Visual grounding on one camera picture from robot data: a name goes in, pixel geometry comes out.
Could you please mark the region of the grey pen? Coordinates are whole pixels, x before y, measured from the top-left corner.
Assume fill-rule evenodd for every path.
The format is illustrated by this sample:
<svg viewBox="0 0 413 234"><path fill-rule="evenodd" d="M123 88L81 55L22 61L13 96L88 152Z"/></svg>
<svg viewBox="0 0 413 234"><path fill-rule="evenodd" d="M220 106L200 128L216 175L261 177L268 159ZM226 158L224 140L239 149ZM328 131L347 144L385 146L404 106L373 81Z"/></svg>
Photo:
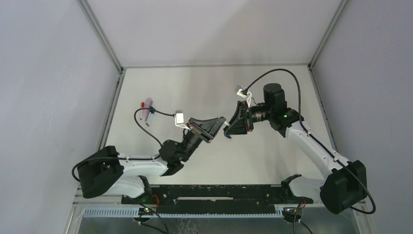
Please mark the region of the grey pen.
<svg viewBox="0 0 413 234"><path fill-rule="evenodd" d="M146 124L146 125L148 125L148 120L149 120L149 118L150 118L150 114L151 114L151 113L148 111L148 112L147 112L147 115L146 115L146 117L145 117L145 124Z"/></svg>

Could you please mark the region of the pink highlighter pen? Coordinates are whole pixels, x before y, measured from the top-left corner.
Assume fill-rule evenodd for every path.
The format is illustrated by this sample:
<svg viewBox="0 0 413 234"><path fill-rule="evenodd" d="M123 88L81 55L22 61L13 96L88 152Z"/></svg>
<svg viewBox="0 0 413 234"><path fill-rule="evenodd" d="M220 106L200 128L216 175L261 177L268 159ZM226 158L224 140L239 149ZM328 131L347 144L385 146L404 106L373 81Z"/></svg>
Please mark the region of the pink highlighter pen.
<svg viewBox="0 0 413 234"><path fill-rule="evenodd" d="M147 112L148 112L148 110L149 110L149 108L150 108L150 103L152 102L152 98L147 98L146 99L146 101L145 101L145 105L144 105L144 107L146 108L144 111L143 111L143 115L147 115Z"/></svg>

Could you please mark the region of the white pen blue end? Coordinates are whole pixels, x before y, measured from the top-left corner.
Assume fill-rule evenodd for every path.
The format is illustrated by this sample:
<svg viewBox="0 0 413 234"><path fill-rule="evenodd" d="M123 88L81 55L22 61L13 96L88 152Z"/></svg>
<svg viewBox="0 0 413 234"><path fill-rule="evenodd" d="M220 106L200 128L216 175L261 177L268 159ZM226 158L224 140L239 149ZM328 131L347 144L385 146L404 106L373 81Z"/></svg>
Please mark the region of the white pen blue end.
<svg viewBox="0 0 413 234"><path fill-rule="evenodd" d="M147 125L147 126L150 126L150 122L151 122L151 120L152 120L153 114L152 114L152 113L150 114L150 118L149 118L149 120L148 120L148 125Z"/></svg>

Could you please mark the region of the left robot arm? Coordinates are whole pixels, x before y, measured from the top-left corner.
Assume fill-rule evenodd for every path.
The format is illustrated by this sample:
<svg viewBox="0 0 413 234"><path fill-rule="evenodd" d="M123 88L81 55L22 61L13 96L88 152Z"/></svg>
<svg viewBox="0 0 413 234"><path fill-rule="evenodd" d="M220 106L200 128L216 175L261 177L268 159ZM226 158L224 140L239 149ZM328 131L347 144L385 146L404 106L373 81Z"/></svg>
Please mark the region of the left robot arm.
<svg viewBox="0 0 413 234"><path fill-rule="evenodd" d="M86 199L102 195L146 196L151 188L148 176L172 176L184 167L202 142L210 143L225 124L225 117L207 120L175 113L175 126L187 132L182 141L166 140L153 156L132 156L107 146L76 164L73 172Z"/></svg>

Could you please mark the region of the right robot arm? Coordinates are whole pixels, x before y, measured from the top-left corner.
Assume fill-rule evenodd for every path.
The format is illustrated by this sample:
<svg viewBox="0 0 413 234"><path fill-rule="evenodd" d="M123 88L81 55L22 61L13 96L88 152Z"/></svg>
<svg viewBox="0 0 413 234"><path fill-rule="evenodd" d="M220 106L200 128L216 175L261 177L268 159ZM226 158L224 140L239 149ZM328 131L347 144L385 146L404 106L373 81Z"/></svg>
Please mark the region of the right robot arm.
<svg viewBox="0 0 413 234"><path fill-rule="evenodd" d="M289 177L287 186L294 196L319 200L333 214L339 214L371 195L367 190L366 168L359 160L350 161L314 136L298 111L288 107L278 83L264 86L264 102L252 106L252 94L243 86L235 89L244 98L224 128L224 136L246 135L254 123L268 121L271 128L293 142L315 164L323 179L301 175Z"/></svg>

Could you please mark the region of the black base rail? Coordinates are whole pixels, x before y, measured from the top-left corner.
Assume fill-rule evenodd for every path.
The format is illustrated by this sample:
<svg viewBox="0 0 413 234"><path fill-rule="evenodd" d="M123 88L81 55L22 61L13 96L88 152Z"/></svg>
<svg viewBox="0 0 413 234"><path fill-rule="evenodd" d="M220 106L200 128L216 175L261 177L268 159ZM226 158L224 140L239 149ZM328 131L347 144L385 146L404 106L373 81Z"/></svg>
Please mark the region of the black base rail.
<svg viewBox="0 0 413 234"><path fill-rule="evenodd" d="M282 185L152 185L144 205L169 215L269 215L275 205L312 204Z"/></svg>

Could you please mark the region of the aluminium frame rails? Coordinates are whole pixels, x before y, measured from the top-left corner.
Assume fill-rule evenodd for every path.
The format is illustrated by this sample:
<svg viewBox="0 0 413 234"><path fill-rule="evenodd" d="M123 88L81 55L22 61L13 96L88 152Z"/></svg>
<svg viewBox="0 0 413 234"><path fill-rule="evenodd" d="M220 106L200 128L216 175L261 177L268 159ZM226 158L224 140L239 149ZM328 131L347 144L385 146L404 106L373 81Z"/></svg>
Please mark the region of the aluminium frame rails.
<svg viewBox="0 0 413 234"><path fill-rule="evenodd" d="M154 185L150 199L77 192L67 234L374 234L354 210L329 212L282 185Z"/></svg>

